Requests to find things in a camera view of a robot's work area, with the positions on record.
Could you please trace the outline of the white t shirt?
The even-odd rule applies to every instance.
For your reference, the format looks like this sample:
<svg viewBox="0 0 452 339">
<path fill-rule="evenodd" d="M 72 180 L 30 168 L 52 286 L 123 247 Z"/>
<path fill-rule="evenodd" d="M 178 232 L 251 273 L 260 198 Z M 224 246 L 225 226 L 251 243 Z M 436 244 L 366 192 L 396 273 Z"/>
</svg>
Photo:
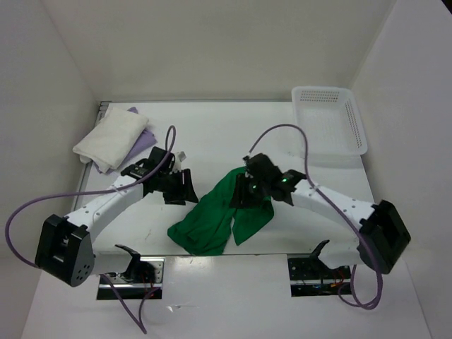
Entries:
<svg viewBox="0 0 452 339">
<path fill-rule="evenodd" d="M 117 169 L 138 137 L 148 126 L 148 118 L 116 107 L 108 108 L 95 128 L 73 147 L 82 163 L 94 162 L 101 173 Z"/>
</svg>

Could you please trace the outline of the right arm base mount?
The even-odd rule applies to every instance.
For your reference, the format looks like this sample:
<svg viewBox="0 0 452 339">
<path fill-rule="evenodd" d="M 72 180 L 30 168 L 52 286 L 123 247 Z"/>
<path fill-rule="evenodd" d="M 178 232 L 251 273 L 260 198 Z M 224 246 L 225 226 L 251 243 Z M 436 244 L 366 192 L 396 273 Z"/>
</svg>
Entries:
<svg viewBox="0 0 452 339">
<path fill-rule="evenodd" d="M 330 269 L 309 255 L 288 256 L 292 297 L 351 295 L 349 266 Z"/>
</svg>

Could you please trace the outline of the purple t shirt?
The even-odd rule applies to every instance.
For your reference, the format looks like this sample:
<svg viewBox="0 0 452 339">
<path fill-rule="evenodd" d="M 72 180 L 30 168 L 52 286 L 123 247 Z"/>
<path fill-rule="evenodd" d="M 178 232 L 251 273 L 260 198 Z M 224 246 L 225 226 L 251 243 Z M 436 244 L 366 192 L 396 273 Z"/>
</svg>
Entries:
<svg viewBox="0 0 452 339">
<path fill-rule="evenodd" d="M 113 171 L 119 170 L 121 167 L 123 167 L 129 160 L 137 156 L 139 153 L 143 152 L 144 150 L 154 146 L 157 143 L 157 140 L 153 134 L 153 132 L 150 130 L 150 125 L 148 125 L 140 134 L 140 136 L 137 138 L 136 142 L 134 143 L 133 147 L 130 149 L 127 156 L 123 159 L 122 163 L 118 168 L 112 169 L 109 168 L 105 174 L 109 174 Z"/>
</svg>

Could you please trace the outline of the green t shirt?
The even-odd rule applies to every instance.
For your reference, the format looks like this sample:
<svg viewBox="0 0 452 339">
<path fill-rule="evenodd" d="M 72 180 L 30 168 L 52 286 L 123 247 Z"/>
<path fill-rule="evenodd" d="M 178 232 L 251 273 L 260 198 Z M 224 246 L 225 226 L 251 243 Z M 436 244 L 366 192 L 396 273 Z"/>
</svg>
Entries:
<svg viewBox="0 0 452 339">
<path fill-rule="evenodd" d="M 194 256 L 219 256 L 231 236 L 237 246 L 254 236 L 273 219 L 274 209 L 268 198 L 257 208 L 230 207 L 236 177 L 244 172 L 244 167 L 229 171 L 167 236 Z"/>
</svg>

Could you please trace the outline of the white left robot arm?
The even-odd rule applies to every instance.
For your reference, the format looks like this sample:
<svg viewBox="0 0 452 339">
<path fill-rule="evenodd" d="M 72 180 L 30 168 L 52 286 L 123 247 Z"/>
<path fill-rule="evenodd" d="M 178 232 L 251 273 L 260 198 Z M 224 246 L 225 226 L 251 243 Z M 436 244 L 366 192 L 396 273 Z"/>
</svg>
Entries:
<svg viewBox="0 0 452 339">
<path fill-rule="evenodd" d="M 130 283 L 150 272 L 150 264 L 137 251 L 118 244 L 117 251 L 101 253 L 93 243 L 121 213 L 148 194 L 160 192 L 170 205 L 198 203 L 191 171 L 182 168 L 185 158 L 184 152 L 154 147 L 147 158 L 124 168 L 107 194 L 64 217 L 50 215 L 42 226 L 35 265 L 71 287 L 90 275 L 116 273 Z"/>
</svg>

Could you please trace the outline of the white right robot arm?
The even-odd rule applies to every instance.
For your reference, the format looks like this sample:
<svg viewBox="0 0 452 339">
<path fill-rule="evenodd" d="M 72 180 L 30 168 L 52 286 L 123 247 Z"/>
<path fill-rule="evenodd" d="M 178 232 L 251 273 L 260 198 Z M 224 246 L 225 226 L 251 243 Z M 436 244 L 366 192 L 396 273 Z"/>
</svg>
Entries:
<svg viewBox="0 0 452 339">
<path fill-rule="evenodd" d="M 307 173 L 289 169 L 282 172 L 263 153 L 243 159 L 244 173 L 236 176 L 230 206 L 256 208 L 265 200 L 283 202 L 300 210 L 309 210 L 349 229 L 356 245 L 320 242 L 310 256 L 310 270 L 324 278 L 340 266 L 366 265 L 388 275 L 411 241 L 405 223 L 389 201 L 360 201 L 324 188 L 308 178 Z"/>
</svg>

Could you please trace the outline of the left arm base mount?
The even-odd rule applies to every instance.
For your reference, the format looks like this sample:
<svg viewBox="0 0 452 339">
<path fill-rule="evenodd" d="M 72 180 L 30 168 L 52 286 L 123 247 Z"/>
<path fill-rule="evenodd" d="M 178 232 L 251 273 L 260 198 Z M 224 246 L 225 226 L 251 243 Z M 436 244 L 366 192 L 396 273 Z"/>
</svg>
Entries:
<svg viewBox="0 0 452 339">
<path fill-rule="evenodd" d="M 140 300 L 151 291 L 148 299 L 162 299 L 164 268 L 164 257 L 144 256 L 133 278 L 124 278 L 119 273 L 107 273 L 106 276 L 124 300 Z"/>
</svg>

